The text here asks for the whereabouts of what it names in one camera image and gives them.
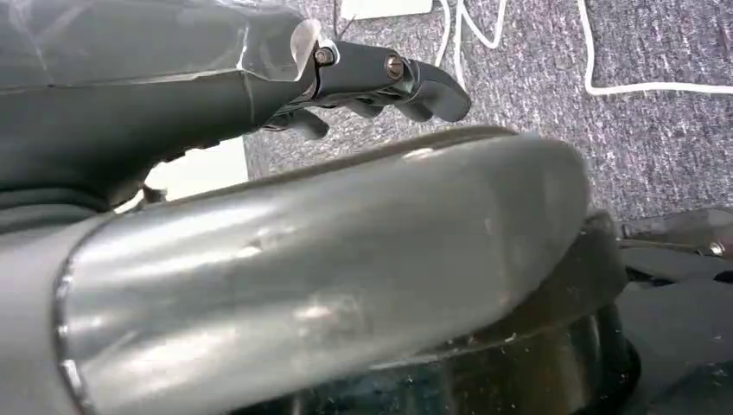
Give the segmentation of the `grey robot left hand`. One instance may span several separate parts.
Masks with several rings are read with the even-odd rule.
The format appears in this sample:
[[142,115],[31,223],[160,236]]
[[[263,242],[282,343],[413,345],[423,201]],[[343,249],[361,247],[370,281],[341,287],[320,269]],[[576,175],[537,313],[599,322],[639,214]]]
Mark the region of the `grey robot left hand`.
[[471,102],[273,1],[2,2],[2,413],[222,414],[510,314],[586,215],[560,140],[454,129],[116,211],[188,151],[388,105]]

